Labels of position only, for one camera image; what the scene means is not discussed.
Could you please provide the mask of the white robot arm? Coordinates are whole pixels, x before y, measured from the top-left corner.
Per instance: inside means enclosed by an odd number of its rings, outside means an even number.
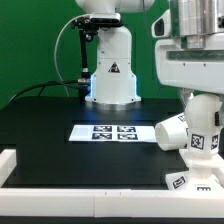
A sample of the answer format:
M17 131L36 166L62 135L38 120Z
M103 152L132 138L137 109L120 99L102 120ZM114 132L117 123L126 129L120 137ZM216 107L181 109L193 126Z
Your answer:
M152 25L160 83L184 104L195 91L224 95L224 0L167 1Z

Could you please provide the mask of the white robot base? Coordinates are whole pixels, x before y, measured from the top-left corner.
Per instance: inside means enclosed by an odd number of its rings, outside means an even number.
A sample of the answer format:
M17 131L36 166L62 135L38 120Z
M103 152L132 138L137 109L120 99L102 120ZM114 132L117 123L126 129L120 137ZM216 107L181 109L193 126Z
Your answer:
M97 26L97 68L86 104L111 111L138 105L141 97L131 69L132 35L121 23L121 13L146 11L155 0L75 1L87 13L87 24Z

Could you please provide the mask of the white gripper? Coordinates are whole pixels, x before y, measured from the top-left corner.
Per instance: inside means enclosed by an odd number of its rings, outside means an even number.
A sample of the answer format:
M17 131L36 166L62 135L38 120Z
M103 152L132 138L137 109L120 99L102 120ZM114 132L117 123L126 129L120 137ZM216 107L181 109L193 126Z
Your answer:
M193 90L224 94L224 34L208 35L204 49L182 49L179 38L158 40L155 62L160 83L179 87L183 105Z

